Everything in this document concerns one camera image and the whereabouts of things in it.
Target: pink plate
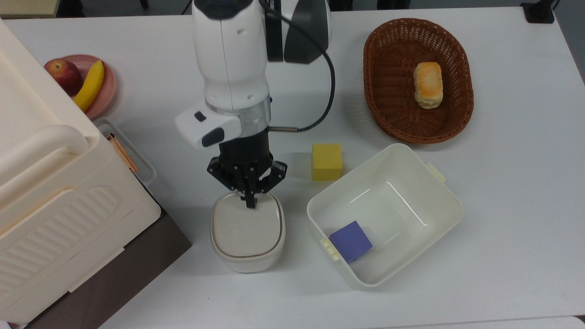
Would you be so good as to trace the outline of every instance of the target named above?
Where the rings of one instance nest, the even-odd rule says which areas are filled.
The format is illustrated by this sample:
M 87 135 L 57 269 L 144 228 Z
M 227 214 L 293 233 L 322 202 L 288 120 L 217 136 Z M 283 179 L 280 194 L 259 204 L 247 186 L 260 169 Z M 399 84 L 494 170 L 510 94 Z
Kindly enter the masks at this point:
M 85 80 L 90 67 L 98 60 L 97 57 L 91 55 L 69 55 L 62 57 L 64 60 L 68 60 L 75 64 L 81 73 L 81 77 Z M 87 109 L 85 114 L 90 120 L 95 120 L 104 116 L 109 110 L 114 95 L 116 94 L 116 77 L 113 74 L 112 69 L 104 62 L 104 82 L 102 88 L 99 90 L 98 95 L 95 97 L 95 101 L 91 104 L 90 108 Z

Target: red apple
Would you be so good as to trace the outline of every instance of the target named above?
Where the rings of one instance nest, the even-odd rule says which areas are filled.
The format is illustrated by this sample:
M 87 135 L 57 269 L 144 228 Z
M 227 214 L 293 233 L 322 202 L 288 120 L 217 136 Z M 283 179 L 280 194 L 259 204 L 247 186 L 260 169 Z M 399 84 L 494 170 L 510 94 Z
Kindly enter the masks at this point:
M 53 59 L 44 65 L 44 69 L 69 95 L 76 95 L 83 86 L 83 78 L 75 64 L 64 59 Z

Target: yellow cube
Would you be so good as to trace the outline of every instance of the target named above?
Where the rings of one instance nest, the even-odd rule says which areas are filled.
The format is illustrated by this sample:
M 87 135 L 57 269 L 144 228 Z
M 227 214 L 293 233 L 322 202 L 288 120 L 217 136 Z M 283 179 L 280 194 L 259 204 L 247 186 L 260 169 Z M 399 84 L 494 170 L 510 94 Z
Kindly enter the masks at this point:
M 341 144 L 313 144 L 311 153 L 313 180 L 337 180 L 342 169 Z

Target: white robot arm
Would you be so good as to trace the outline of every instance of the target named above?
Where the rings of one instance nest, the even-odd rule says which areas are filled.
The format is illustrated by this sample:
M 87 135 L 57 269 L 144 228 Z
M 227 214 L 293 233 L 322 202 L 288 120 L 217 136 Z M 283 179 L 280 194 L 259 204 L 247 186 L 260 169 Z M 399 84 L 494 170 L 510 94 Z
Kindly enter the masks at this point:
M 249 208 L 254 207 L 254 193 L 268 192 L 287 168 L 273 160 L 268 144 L 269 56 L 271 61 L 310 63 L 331 38 L 326 0 L 291 0 L 293 6 L 280 0 L 259 1 L 267 0 L 193 1 L 195 54 L 205 81 L 204 100 L 175 118 L 181 136 L 194 148 L 219 144 L 220 155 L 211 160 L 208 171 L 227 188 L 245 195 Z M 296 20 L 321 49 L 289 29 L 278 15 Z M 270 174 L 259 180 L 268 169 Z

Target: yellow banana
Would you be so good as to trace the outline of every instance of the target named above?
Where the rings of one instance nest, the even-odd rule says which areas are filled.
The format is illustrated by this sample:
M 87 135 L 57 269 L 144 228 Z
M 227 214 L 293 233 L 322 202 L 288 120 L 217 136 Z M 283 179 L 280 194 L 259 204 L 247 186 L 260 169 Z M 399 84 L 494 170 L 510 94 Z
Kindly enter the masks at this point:
M 82 111 L 87 111 L 91 104 L 94 102 L 95 97 L 99 93 L 99 89 L 102 87 L 104 82 L 104 64 L 98 60 L 95 62 L 90 71 L 87 73 L 87 78 L 83 82 L 83 86 L 73 98 L 73 101 Z

